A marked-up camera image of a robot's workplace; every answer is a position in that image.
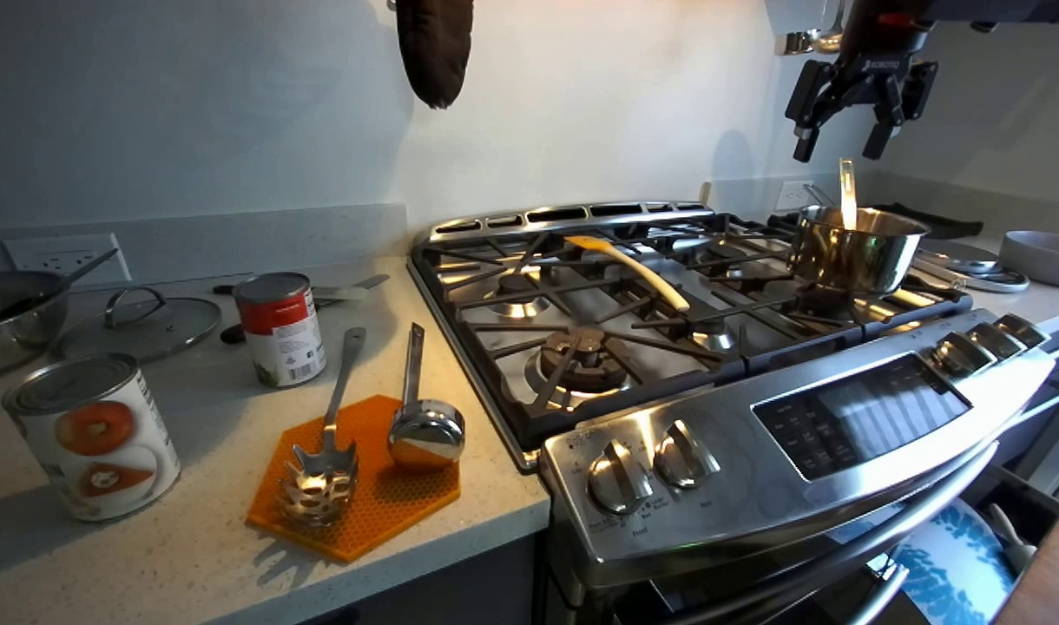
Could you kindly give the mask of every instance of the tin can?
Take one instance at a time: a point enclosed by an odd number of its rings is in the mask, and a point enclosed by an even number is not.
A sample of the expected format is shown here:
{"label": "tin can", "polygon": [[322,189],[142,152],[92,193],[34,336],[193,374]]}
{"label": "tin can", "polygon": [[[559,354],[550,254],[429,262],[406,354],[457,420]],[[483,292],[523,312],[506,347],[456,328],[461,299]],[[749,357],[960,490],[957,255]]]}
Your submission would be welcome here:
{"label": "tin can", "polygon": [[303,385],[325,368],[322,333],[305,273],[258,273],[237,283],[239,324],[263,385]]}
{"label": "tin can", "polygon": [[55,359],[30,372],[4,408],[75,521],[109,521],[159,501],[179,459],[130,357]]}

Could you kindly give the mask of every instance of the stainless steel pot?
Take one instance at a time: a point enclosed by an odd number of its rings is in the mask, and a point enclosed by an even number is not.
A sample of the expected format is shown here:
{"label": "stainless steel pot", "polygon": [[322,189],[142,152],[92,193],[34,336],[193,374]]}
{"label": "stainless steel pot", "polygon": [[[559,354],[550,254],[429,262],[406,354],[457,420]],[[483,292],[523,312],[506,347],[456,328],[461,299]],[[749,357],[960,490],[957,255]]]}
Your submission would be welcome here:
{"label": "stainless steel pot", "polygon": [[65,325],[70,283],[63,273],[4,271],[0,305],[30,300],[0,315],[0,372],[37,357]]}
{"label": "stainless steel pot", "polygon": [[840,211],[820,211],[802,222],[793,271],[824,292],[886,293],[928,231],[922,222],[879,209],[861,209],[854,229],[840,224]]}

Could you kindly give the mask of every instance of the gas stove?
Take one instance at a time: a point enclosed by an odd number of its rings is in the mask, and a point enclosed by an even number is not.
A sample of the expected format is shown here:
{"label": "gas stove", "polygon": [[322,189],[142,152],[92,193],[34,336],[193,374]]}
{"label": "gas stove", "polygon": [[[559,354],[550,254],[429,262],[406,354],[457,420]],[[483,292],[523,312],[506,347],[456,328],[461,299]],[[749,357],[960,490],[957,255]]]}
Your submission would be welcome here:
{"label": "gas stove", "polygon": [[[807,593],[802,563],[864,563],[957,497],[1050,372],[1031,324],[930,273],[883,299],[812,289],[798,229],[667,202],[415,237],[432,318],[556,501],[549,568],[585,622],[637,586]],[[905,512],[831,550],[887,506]]]}
{"label": "gas stove", "polygon": [[[428,229],[410,271],[521,467],[583,420],[957,315],[972,299],[910,277],[887,299],[791,271],[798,216],[702,206],[563,206]],[[604,237],[624,259],[568,247]],[[630,259],[663,277],[685,312]]]}

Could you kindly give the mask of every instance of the cutting board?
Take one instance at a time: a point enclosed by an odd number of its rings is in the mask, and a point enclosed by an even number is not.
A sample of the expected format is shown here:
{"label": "cutting board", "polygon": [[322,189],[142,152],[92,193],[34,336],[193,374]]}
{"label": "cutting board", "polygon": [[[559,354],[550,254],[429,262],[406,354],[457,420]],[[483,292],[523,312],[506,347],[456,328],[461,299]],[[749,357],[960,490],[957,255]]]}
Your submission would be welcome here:
{"label": "cutting board", "polygon": [[303,528],[281,511],[281,479],[288,471],[290,444],[314,446],[322,424],[319,417],[281,432],[248,504],[246,524],[314,547],[337,563],[354,563],[357,554],[457,501],[457,464],[415,471],[393,460],[385,438],[394,405],[399,400],[369,394],[340,408],[337,440],[357,444],[357,483],[349,506],[337,524]]}

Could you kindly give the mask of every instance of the tomato can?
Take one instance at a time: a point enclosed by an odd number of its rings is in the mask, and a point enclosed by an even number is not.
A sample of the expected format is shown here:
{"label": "tomato can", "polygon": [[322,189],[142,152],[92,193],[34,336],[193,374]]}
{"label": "tomato can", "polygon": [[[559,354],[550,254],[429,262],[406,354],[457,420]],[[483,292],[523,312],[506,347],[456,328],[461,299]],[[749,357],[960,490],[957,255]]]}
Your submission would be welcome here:
{"label": "tomato can", "polygon": [[142,511],[179,476],[145,374],[126,354],[43,364],[4,393],[4,408],[75,521]]}
{"label": "tomato can", "polygon": [[232,289],[252,372],[263,385],[303,385],[325,368],[311,282],[296,271]]}

